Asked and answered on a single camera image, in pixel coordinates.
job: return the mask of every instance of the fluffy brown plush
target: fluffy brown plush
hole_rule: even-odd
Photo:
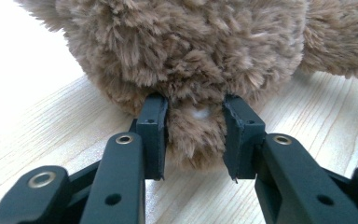
[[[168,155],[181,167],[222,161],[228,93],[254,105],[299,67],[358,77],[356,0],[18,0],[63,30],[89,79],[137,115],[169,99]]]

